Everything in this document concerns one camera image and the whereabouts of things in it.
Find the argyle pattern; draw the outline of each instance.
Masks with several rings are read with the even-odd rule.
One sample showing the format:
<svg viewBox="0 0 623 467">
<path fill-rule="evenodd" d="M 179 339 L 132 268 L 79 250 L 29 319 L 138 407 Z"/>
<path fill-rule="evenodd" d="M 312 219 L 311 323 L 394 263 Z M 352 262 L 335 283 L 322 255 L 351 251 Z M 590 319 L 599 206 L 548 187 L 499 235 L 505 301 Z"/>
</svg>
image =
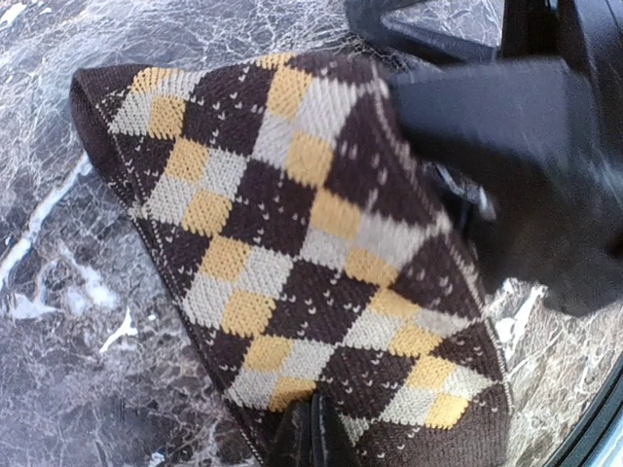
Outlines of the argyle pattern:
<svg viewBox="0 0 623 467">
<path fill-rule="evenodd" d="M 320 392 L 366 467 L 497 465 L 509 401 L 477 273 L 381 73 L 328 54 L 82 70 L 72 110 L 260 459 Z"/>
</svg>

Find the knitted fabric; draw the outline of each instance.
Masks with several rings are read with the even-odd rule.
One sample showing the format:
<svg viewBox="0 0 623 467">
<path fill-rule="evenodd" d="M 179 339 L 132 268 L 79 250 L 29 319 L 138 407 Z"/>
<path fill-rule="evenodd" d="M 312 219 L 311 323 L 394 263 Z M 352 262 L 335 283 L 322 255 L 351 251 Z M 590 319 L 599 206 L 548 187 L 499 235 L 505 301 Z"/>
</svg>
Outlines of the knitted fabric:
<svg viewBox="0 0 623 467">
<path fill-rule="evenodd" d="M 365 467 L 503 461 L 477 271 L 372 63 L 80 70 L 71 105 L 260 460 L 319 392 Z"/>
</svg>

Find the gray marble table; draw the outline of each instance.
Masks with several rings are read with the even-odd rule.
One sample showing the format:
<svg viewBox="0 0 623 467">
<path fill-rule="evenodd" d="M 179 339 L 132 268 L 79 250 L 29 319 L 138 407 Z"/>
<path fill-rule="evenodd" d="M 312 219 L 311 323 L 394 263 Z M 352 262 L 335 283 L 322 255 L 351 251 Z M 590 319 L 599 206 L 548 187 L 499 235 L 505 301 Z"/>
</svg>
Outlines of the gray marble table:
<svg viewBox="0 0 623 467">
<path fill-rule="evenodd" d="M 501 0 L 402 13 L 494 44 Z M 78 67 L 214 67 L 361 49 L 340 0 L 0 0 L 0 465 L 256 465 L 163 284 L 72 128 Z M 516 411 L 508 465 L 542 465 L 621 344 L 615 307 L 582 320 L 508 282 L 489 313 Z"/>
</svg>

